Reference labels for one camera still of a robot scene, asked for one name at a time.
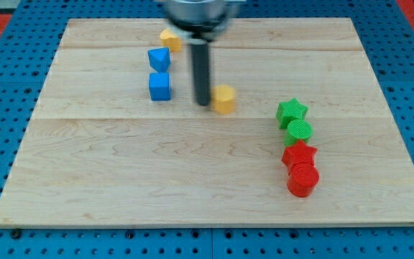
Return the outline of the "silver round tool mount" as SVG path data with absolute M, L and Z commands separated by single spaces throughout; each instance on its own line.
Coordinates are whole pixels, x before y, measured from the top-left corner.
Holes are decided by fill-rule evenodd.
M 214 41 L 228 29 L 243 5 L 243 0 L 163 1 L 169 28 L 188 41 Z

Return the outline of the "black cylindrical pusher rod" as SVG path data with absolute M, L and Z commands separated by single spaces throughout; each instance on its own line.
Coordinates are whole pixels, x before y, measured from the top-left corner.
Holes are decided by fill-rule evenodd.
M 190 43 L 195 100 L 200 106 L 211 102 L 210 49 L 206 41 L 194 39 Z

